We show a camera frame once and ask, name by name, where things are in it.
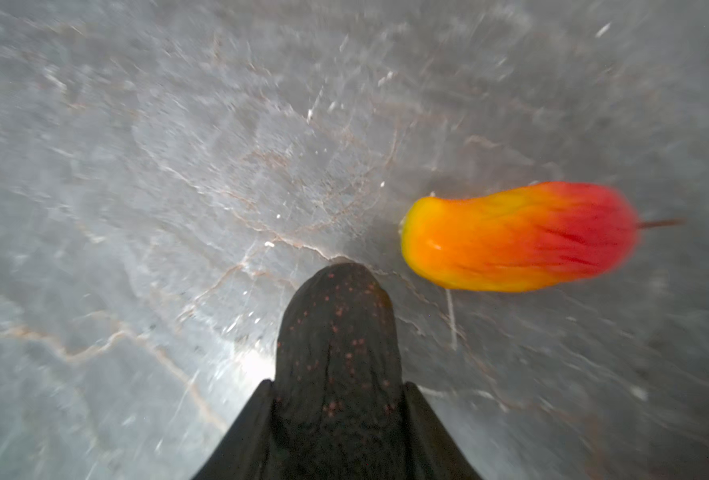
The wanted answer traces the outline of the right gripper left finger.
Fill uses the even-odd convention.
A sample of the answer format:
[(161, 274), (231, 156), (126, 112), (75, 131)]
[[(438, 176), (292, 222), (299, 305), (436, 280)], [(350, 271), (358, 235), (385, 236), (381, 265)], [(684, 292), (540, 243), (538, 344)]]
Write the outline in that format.
[(258, 384), (214, 453), (193, 480), (254, 480), (262, 477), (270, 448), (274, 382)]

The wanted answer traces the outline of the red-yellow fake mango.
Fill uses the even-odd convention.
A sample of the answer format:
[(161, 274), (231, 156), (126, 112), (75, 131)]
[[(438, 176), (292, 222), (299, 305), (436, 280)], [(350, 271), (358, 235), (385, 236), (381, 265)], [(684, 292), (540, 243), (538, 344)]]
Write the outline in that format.
[(417, 200), (401, 226), (401, 254), (445, 289), (521, 293), (594, 278), (622, 264), (642, 221), (617, 190), (552, 181), (468, 199)]

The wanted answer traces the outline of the dark fake avocado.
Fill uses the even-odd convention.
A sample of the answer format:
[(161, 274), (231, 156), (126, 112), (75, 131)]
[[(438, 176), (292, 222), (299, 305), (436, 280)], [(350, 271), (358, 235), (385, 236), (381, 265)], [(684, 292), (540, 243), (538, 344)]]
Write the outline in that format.
[(330, 265), (284, 311), (274, 378), (280, 479), (405, 479), (402, 367), (392, 305), (371, 272)]

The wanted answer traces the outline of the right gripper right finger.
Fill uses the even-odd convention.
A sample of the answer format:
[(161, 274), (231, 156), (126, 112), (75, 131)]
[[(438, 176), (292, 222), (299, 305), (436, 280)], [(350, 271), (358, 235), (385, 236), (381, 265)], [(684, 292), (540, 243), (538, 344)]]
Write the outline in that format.
[(409, 479), (482, 480), (416, 384), (403, 388)]

